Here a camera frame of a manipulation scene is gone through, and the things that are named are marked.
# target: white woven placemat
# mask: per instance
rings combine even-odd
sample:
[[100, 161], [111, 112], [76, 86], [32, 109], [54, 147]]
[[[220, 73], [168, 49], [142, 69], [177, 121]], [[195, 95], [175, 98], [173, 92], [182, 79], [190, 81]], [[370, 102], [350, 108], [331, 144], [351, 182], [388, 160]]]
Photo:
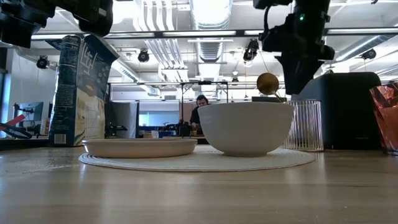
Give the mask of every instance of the white woven placemat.
[[306, 152], [276, 149], [264, 157], [224, 156], [211, 146], [197, 146], [193, 154], [154, 159], [109, 159], [84, 153], [79, 161], [85, 164], [119, 169], [174, 171], [174, 172], [228, 172], [263, 170], [306, 164], [315, 157]]

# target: man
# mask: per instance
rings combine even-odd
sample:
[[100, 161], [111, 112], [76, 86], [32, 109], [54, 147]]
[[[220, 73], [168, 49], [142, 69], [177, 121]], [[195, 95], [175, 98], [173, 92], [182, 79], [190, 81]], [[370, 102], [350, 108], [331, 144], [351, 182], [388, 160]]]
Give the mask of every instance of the man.
[[206, 106], [208, 104], [209, 104], [209, 101], [207, 100], [207, 98], [205, 96], [203, 96], [203, 95], [198, 96], [197, 107], [192, 110], [191, 120], [190, 120], [193, 130], [201, 131], [198, 108], [201, 106]]

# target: ceiling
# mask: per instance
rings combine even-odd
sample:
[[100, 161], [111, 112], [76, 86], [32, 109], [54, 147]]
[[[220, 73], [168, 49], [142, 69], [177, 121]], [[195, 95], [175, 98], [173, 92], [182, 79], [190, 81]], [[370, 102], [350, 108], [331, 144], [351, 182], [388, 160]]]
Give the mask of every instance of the ceiling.
[[[398, 1], [383, 1], [379, 0], [377, 4], [371, 4], [371, 1], [364, 0], [332, 0], [328, 14], [331, 16], [331, 21], [326, 26], [332, 28], [343, 27], [390, 27], [391, 22], [398, 16]], [[190, 30], [192, 28], [192, 21], [189, 11], [189, 2], [173, 1], [173, 25], [177, 30]], [[291, 11], [290, 6], [272, 7], [269, 13], [269, 26], [274, 27], [284, 23], [286, 15]], [[231, 19], [229, 22], [229, 29], [262, 29], [264, 12], [254, 9], [251, 1], [234, 1]], [[53, 19], [49, 19], [47, 27], [40, 30], [40, 32], [57, 32], [57, 31], [76, 31], [78, 25], [73, 19], [73, 16], [61, 9]], [[113, 25], [111, 31], [136, 31], [132, 25], [131, 18], [125, 18], [121, 23]], [[364, 36], [330, 36], [327, 37], [326, 43], [333, 47], [337, 52], [344, 50], [348, 46], [354, 44]], [[241, 52], [247, 46], [250, 38], [235, 37], [228, 38], [232, 42], [224, 43], [222, 58], [219, 61], [221, 64], [220, 78], [230, 81], [232, 72], [237, 71], [240, 79], [244, 78], [245, 67], [241, 58]], [[160, 78], [157, 74], [159, 63], [150, 52], [150, 60], [146, 63], [140, 63], [137, 59], [137, 54], [140, 49], [147, 48], [146, 43], [142, 39], [131, 40], [107, 40], [120, 55], [127, 56], [126, 64], [134, 70], [138, 76], [146, 82], [159, 82]], [[195, 44], [188, 43], [188, 39], [177, 39], [178, 47], [181, 51], [183, 61], [188, 67], [188, 77], [190, 79], [198, 78], [198, 59], [196, 55]], [[352, 72], [370, 71], [376, 72], [384, 68], [395, 66], [398, 62], [395, 58], [398, 56], [394, 51], [398, 50], [398, 38], [394, 37], [387, 42], [376, 46], [375, 51], [377, 57], [373, 61], [366, 62], [361, 59], [351, 59], [345, 63], [349, 66]], [[35, 41], [32, 43], [32, 54], [35, 55], [49, 55], [49, 59], [53, 61], [58, 60], [58, 52], [54, 50], [49, 44], [44, 41]], [[274, 58], [273, 53], [261, 52], [254, 60], [251, 67], [247, 68], [247, 81], [255, 81], [256, 77], [263, 72], [275, 73], [279, 79], [283, 80], [282, 67]], [[110, 76], [112, 82], [125, 82], [117, 71], [112, 71]], [[391, 80], [398, 78], [398, 73], [391, 72], [381, 76], [383, 80]]]

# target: black cable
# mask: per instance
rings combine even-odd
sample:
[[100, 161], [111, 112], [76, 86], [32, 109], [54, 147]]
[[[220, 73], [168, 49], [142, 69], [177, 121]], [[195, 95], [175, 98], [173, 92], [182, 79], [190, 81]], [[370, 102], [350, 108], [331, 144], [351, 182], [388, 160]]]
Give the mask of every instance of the black cable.
[[17, 128], [8, 124], [0, 123], [0, 127], [4, 128], [2, 131], [4, 131], [6, 134], [14, 137], [14, 138], [19, 138], [19, 139], [31, 139], [32, 135], [29, 134], [28, 132], [22, 130], [21, 128]]
[[268, 27], [268, 12], [269, 12], [269, 9], [270, 9], [271, 7], [270, 6], [268, 6], [267, 8], [266, 8], [266, 12], [264, 13], [264, 31], [265, 32], [268, 32], [268, 30], [269, 30], [269, 27]]

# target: tabletop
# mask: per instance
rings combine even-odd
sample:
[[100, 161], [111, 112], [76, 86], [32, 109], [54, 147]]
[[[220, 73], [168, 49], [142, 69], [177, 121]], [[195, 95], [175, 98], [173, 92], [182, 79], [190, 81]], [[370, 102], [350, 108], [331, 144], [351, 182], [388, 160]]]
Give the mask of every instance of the tabletop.
[[216, 173], [96, 167], [83, 152], [0, 152], [0, 223], [398, 223], [398, 160], [379, 151]]

